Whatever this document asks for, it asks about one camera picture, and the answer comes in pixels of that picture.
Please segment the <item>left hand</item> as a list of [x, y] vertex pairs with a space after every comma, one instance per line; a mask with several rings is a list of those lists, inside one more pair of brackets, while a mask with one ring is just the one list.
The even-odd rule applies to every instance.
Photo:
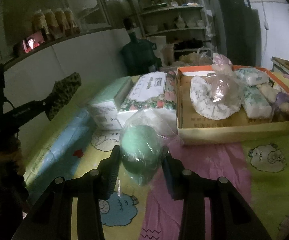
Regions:
[[14, 152], [12, 154], [0, 153], [0, 178], [10, 176], [11, 174], [23, 176], [25, 171], [26, 168], [20, 152]]

